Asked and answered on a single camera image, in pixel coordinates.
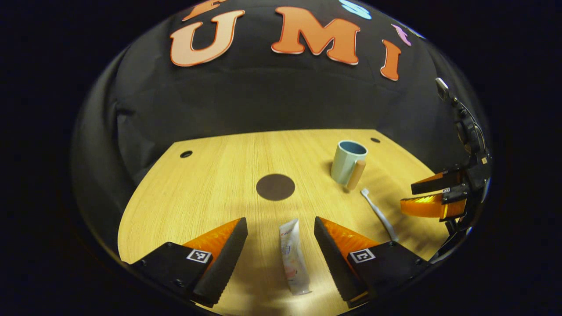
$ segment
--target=wooden table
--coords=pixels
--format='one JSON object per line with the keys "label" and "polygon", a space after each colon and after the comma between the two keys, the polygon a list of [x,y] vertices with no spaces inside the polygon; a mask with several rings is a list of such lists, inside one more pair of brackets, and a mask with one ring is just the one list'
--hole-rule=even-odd
{"label": "wooden table", "polygon": [[[380,140],[376,143],[371,137]],[[355,190],[330,177],[337,143],[369,150]],[[181,158],[185,151],[193,151]],[[293,195],[270,201],[256,192],[268,174],[295,183]],[[369,197],[394,226],[400,243],[428,260],[448,236],[438,219],[407,216],[400,199],[410,184],[434,173],[376,130],[318,129],[236,134],[174,143],[154,164],[131,197],[119,227],[119,254],[133,263],[166,241],[183,244],[245,216],[248,237],[232,277],[211,310],[223,315],[336,315],[348,311],[314,237],[321,216],[377,242],[390,240],[361,195]],[[302,249],[312,293],[289,292],[279,248],[279,226],[299,218]]]}

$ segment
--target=mug handle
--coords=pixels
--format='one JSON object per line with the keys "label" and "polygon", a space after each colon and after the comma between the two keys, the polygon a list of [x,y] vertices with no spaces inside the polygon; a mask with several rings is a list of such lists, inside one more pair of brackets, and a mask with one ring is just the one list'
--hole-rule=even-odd
{"label": "mug handle", "polygon": [[353,167],[353,172],[351,173],[350,180],[347,182],[347,189],[353,190],[357,186],[359,182],[359,178],[363,174],[363,170],[365,170],[366,162],[365,160],[357,160],[355,161],[355,166]]}

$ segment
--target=light blue mug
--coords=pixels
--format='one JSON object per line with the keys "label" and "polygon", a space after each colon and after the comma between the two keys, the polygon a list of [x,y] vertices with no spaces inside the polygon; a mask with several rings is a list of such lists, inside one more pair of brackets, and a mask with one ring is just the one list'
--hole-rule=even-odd
{"label": "light blue mug", "polygon": [[[330,172],[332,179],[339,184],[347,185],[354,169],[357,169],[357,162],[364,162],[367,153],[367,148],[357,142],[340,141],[336,148],[336,155],[334,156],[334,162]],[[354,176],[354,178],[356,178],[355,182],[361,177],[362,168],[364,167],[365,164],[363,163],[361,164],[360,170],[356,170],[356,175]]]}

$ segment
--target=toothbrush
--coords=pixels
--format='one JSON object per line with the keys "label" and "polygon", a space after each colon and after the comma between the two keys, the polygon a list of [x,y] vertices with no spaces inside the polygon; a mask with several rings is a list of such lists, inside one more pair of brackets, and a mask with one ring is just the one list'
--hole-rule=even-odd
{"label": "toothbrush", "polygon": [[394,232],[394,228],[392,227],[392,225],[390,225],[390,223],[388,222],[386,217],[384,217],[383,213],[379,210],[379,208],[376,205],[374,205],[373,202],[371,202],[371,199],[369,199],[369,197],[367,196],[368,194],[369,194],[369,190],[367,188],[361,190],[361,195],[363,195],[367,199],[367,202],[369,202],[369,205],[373,208],[373,211],[375,211],[380,221],[383,222],[384,227],[386,228],[388,234],[390,235],[390,239],[397,242],[398,236],[396,236],[396,233]]}

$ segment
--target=black backdrop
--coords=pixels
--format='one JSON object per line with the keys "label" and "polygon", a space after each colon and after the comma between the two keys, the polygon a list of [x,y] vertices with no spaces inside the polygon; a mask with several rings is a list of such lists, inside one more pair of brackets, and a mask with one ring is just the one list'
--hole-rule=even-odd
{"label": "black backdrop", "polygon": [[[13,164],[5,171],[17,172],[7,178],[7,194],[16,203],[7,207],[4,256],[12,313],[177,312],[172,302],[116,273],[82,234],[68,149],[79,105],[107,63],[190,4],[28,2],[2,10],[4,48],[14,52],[3,58],[5,138],[13,147]],[[560,56],[549,37],[557,5],[373,3],[426,36],[463,70],[485,105],[497,153],[490,201],[472,238],[437,272],[381,306],[382,314],[554,311],[560,288],[552,280],[555,265],[548,257],[556,247],[548,233],[555,209],[541,208],[544,199],[528,187],[538,183],[536,144],[549,136],[533,131],[548,126],[549,104],[555,105],[541,98],[552,94],[549,73]],[[532,115],[537,112],[544,115]],[[519,165],[525,162],[531,166]],[[540,163],[547,165],[544,158]],[[542,234],[528,234],[534,225]]]}
{"label": "black backdrop", "polygon": [[[322,25],[335,16],[358,23],[355,49],[361,62],[350,66],[311,53],[271,51],[282,28],[283,19],[274,11],[278,6],[308,9]],[[398,42],[405,52],[399,81],[378,74],[385,56],[380,40],[395,38],[390,24],[399,21],[372,8],[373,18],[364,19],[339,1],[235,0],[190,21],[205,25],[193,46],[212,43],[215,27],[205,23],[212,16],[240,8],[246,11],[243,22],[221,57],[189,68],[170,62],[170,34],[183,27],[188,8],[139,36],[89,92],[73,138],[72,182],[85,219],[114,252],[135,187],[175,141],[267,130],[374,128],[440,172],[468,156],[452,111],[436,94],[437,76],[491,137],[462,72],[425,40],[412,35],[411,47]]]}

